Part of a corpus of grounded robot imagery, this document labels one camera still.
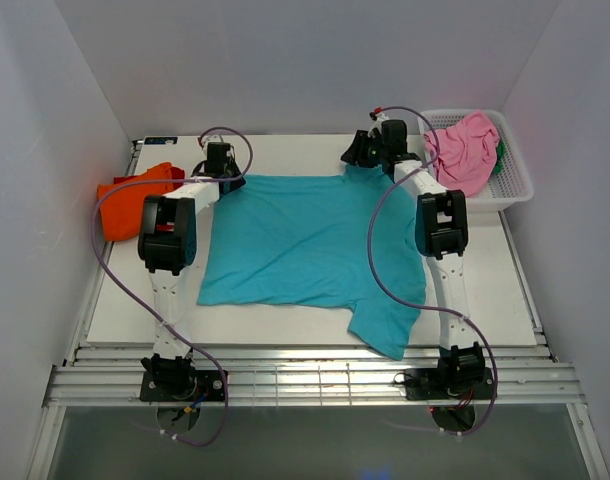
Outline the turquoise t shirt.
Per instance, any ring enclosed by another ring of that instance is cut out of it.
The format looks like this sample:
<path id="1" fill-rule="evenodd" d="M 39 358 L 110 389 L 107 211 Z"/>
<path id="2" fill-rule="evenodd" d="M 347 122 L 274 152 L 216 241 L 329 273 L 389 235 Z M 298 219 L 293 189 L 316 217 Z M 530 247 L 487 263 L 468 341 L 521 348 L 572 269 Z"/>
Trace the turquoise t shirt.
<path id="1" fill-rule="evenodd" d="M 348 309 L 350 333 L 402 359 L 420 312 L 381 291 L 367 258 L 368 224 L 391 185 L 379 169 L 359 167 L 335 176 L 248 176 L 215 205 L 198 304 Z M 414 201 L 397 188 L 378 216 L 373 251 L 383 283 L 422 304 L 426 274 L 414 223 Z"/>

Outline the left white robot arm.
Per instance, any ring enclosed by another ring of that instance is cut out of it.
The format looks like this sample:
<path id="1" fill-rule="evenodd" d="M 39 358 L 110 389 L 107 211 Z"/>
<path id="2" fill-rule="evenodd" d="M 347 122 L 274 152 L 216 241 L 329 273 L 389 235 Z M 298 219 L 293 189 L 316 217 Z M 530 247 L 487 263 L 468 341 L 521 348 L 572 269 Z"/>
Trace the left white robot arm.
<path id="1" fill-rule="evenodd" d="M 142 364 L 155 387 L 178 400 L 197 388 L 192 347 L 178 336 L 189 307 L 187 283 L 198 250 L 198 214 L 245 185 L 231 144 L 211 136 L 201 148 L 205 159 L 193 170 L 190 182 L 145 198 L 137 245 L 151 283 L 154 311 L 162 318 L 153 354 Z"/>

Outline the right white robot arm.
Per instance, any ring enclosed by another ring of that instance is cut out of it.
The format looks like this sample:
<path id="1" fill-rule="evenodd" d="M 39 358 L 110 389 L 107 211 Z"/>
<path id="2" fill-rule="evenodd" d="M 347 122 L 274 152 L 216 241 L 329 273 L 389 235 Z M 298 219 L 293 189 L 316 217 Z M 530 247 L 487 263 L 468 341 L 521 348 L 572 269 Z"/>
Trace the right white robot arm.
<path id="1" fill-rule="evenodd" d="M 370 114 L 372 126 L 356 132 L 341 160 L 361 168 L 380 167 L 392 185 L 376 203 L 367 230 L 370 272 L 383 293 L 399 305 L 439 315 L 437 366 L 423 373 L 417 388 L 449 397 L 470 393 L 485 384 L 489 372 L 484 350 L 487 340 L 469 317 L 463 257 L 469 243 L 465 194 L 442 186 L 418 155 L 408 151 L 408 128 L 403 120 L 382 111 Z M 414 245 L 429 267 L 437 304 L 422 305 L 394 294 L 377 271 L 373 240 L 377 219 L 394 191 L 403 187 L 415 205 Z"/>

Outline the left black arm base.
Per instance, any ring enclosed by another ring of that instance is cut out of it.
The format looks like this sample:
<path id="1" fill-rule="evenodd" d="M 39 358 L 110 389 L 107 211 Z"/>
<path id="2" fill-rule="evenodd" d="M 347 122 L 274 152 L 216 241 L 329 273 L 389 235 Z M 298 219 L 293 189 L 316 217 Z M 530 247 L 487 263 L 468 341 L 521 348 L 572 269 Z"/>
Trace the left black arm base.
<path id="1" fill-rule="evenodd" d="M 144 373 L 139 399 L 143 402 L 208 402 L 225 400 L 224 382 L 217 370 L 197 370 L 189 358 L 141 359 Z"/>

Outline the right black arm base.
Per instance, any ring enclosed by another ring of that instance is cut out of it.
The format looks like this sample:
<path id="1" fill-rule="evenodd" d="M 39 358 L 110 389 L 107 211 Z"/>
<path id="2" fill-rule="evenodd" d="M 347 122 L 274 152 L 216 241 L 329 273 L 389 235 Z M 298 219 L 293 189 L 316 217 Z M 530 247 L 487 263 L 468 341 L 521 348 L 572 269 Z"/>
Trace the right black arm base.
<path id="1" fill-rule="evenodd" d="M 483 379 L 464 386 L 448 386 L 432 368 L 409 368 L 395 374 L 392 384 L 402 387 L 407 400 L 490 400 L 495 380 L 487 369 Z"/>

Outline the folded red t shirt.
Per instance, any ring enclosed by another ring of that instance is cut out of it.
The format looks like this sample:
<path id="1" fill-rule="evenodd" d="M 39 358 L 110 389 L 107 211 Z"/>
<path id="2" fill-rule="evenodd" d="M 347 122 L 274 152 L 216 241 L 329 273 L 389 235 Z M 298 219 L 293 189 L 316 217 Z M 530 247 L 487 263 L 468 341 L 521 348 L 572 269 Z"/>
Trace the folded red t shirt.
<path id="1" fill-rule="evenodd" d="M 114 185 L 132 182 L 137 180 L 157 180 L 157 179 L 166 179 L 166 180 L 181 180 L 185 177 L 185 171 L 181 168 L 173 166 L 168 163 L 159 164 L 155 167 L 148 169 L 146 172 L 139 175 L 131 175 L 131 176 L 123 176 L 123 177 L 115 177 L 113 180 Z"/>

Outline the blue table label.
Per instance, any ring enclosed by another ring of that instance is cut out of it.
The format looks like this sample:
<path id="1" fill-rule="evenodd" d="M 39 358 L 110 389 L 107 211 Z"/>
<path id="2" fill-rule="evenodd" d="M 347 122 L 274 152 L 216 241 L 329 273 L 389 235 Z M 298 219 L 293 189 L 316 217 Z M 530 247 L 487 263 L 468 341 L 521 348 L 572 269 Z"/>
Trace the blue table label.
<path id="1" fill-rule="evenodd" d="M 144 145 L 176 145 L 177 142 L 176 136 L 150 136 L 143 140 Z"/>

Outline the pink t shirt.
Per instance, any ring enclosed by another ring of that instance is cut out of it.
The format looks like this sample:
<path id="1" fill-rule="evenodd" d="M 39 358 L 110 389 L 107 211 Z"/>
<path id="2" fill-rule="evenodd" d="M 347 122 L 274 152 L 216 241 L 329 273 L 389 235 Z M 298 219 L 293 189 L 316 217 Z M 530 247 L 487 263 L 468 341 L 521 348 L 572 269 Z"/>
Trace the pink t shirt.
<path id="1" fill-rule="evenodd" d="M 461 190 L 466 197 L 479 194 L 492 175 L 499 141 L 496 126 L 482 110 L 424 134 L 437 181 L 448 190 Z"/>

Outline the folded orange t shirt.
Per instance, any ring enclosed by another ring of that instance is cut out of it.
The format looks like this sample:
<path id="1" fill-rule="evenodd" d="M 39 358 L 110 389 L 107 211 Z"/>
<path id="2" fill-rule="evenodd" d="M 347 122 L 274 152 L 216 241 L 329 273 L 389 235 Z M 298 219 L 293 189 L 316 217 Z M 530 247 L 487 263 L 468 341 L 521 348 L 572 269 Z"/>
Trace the folded orange t shirt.
<path id="1" fill-rule="evenodd" d="M 122 184 L 134 184 L 137 180 Z M 100 184 L 97 199 L 115 191 L 119 185 Z M 120 189 L 108 197 L 100 207 L 101 224 L 106 242 L 123 242 L 137 237 L 140 232 L 144 200 L 148 195 L 161 196 L 179 188 L 181 183 L 139 184 Z"/>

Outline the green t shirt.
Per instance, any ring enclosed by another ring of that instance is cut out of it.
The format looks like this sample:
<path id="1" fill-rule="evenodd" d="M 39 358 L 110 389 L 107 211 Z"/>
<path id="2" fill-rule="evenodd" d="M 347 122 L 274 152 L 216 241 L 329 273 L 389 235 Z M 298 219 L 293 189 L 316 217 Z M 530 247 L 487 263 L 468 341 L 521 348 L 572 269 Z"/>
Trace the green t shirt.
<path id="1" fill-rule="evenodd" d="M 496 152 L 496 162 L 492 169 L 492 174 L 498 175 L 503 170 L 503 157 L 505 156 L 505 152 L 506 152 L 505 143 L 502 140 L 500 140 L 498 142 L 495 152 Z"/>

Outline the white plastic basket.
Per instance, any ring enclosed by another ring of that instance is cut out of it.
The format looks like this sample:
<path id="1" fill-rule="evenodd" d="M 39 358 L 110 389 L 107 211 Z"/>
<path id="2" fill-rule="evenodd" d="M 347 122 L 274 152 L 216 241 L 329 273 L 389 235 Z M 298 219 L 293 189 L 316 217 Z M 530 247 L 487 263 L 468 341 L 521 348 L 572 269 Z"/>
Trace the white plastic basket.
<path id="1" fill-rule="evenodd" d="M 421 112 L 432 127 L 445 129 L 455 125 L 474 109 L 437 109 Z M 492 173 L 485 186 L 473 197 L 467 198 L 469 212 L 500 212 L 521 202 L 529 201 L 534 194 L 532 182 L 522 155 L 514 141 L 505 117 L 495 110 L 482 110 L 494 124 L 504 147 L 499 173 Z"/>

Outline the aluminium front rail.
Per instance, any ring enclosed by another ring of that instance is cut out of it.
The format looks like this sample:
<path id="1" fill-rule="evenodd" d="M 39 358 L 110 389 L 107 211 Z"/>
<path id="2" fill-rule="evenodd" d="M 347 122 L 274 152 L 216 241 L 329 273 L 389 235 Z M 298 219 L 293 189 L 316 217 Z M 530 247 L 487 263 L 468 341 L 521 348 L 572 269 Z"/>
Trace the aluminium front rail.
<path id="1" fill-rule="evenodd" d="M 144 348 L 81 347 L 55 367 L 47 406 L 136 406 Z M 233 406 L 402 405 L 402 372 L 432 367 L 438 354 L 411 348 L 392 361 L 366 348 L 215 348 L 228 372 Z M 544 344 L 497 348 L 500 404 L 579 404 L 585 394 L 574 367 L 553 359 Z"/>

